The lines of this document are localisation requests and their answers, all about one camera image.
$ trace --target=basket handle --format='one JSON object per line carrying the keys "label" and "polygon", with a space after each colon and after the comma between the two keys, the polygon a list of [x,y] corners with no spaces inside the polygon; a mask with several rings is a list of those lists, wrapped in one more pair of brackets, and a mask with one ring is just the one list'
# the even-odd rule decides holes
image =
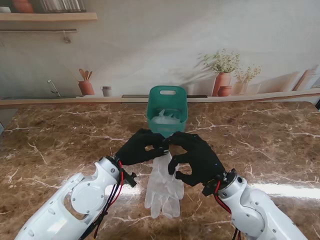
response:
{"label": "basket handle", "polygon": [[[175,94],[165,94],[165,93],[161,93],[162,91],[166,91],[166,92],[175,92]],[[161,95],[161,96],[168,96],[168,97],[177,97],[180,95],[186,96],[187,97],[187,93],[186,90],[180,86],[155,86],[153,88],[151,88],[150,90],[150,94],[151,93],[155,93],[157,95]]]}

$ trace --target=disposable glove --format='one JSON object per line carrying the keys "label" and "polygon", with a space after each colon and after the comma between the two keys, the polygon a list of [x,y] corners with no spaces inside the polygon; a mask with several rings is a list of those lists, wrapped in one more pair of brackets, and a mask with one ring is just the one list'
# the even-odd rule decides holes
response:
{"label": "disposable glove", "polygon": [[195,186],[199,183],[205,184],[213,179],[223,179],[225,173],[224,166],[209,144],[201,139],[198,134],[178,131],[168,137],[163,143],[178,145],[187,151],[187,153],[173,156],[168,165],[168,172],[173,175],[175,167],[178,164],[189,164],[192,173],[188,175],[177,171],[176,179],[180,179],[190,186]]}
{"label": "disposable glove", "polygon": [[[133,165],[163,156],[169,152],[162,145],[164,139],[160,133],[141,128],[119,149],[115,158],[123,165]],[[147,151],[146,146],[153,146],[154,149]]]}
{"label": "disposable glove", "polygon": [[153,160],[152,172],[149,177],[144,200],[144,207],[151,208],[151,217],[157,218],[162,214],[167,218],[180,216],[180,202],[184,197],[184,183],[169,175],[168,164],[171,154],[157,157]]}

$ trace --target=white glove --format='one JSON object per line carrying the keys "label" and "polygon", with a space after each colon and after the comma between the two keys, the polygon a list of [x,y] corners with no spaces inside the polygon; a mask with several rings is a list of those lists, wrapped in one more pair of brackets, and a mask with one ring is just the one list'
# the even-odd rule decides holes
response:
{"label": "white glove", "polygon": [[167,218],[180,216],[179,200],[184,197],[184,183],[176,179],[176,173],[169,175],[168,164],[171,161],[170,152],[153,160],[152,172],[144,200],[144,207],[151,208],[151,217],[157,218],[162,214]]}

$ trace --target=red wire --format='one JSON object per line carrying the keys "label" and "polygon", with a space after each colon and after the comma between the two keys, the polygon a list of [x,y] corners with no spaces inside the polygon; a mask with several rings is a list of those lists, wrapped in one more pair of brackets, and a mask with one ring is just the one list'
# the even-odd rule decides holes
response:
{"label": "red wire", "polygon": [[[121,161],[119,161],[119,165],[120,165],[120,168],[122,169],[123,166],[122,166],[122,162],[121,162]],[[120,193],[121,193],[122,186],[124,185],[124,180],[125,180],[124,172],[121,171],[121,186],[120,186],[120,190],[119,190],[119,192],[118,192],[118,195],[117,195],[117,196],[115,197],[115,199],[111,202],[110,207],[111,207],[111,205],[114,204],[115,201],[118,199],[118,197],[119,197],[119,195],[120,195]]]}
{"label": "red wire", "polygon": [[228,213],[230,213],[231,214],[231,210],[230,210],[230,208],[224,203],[224,202],[222,202],[221,200],[220,200],[220,198],[218,197],[218,190],[219,190],[219,187],[220,187],[220,181],[218,181],[218,184],[216,185],[216,189],[215,189],[215,191],[214,191],[214,193],[215,193],[215,200],[228,212]]}

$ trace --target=wooden spoon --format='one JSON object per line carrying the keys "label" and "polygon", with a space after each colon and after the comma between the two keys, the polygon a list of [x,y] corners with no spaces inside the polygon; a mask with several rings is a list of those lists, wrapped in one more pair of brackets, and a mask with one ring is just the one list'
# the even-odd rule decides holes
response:
{"label": "wooden spoon", "polygon": [[79,72],[80,72],[81,76],[83,77],[83,79],[86,80],[85,72],[81,68],[79,69]]}
{"label": "wooden spoon", "polygon": [[88,75],[89,75],[89,71],[87,70],[84,72],[85,81],[88,81]]}
{"label": "wooden spoon", "polygon": [[88,76],[88,81],[89,81],[89,78],[91,77],[92,75],[92,71],[89,73],[89,76]]}

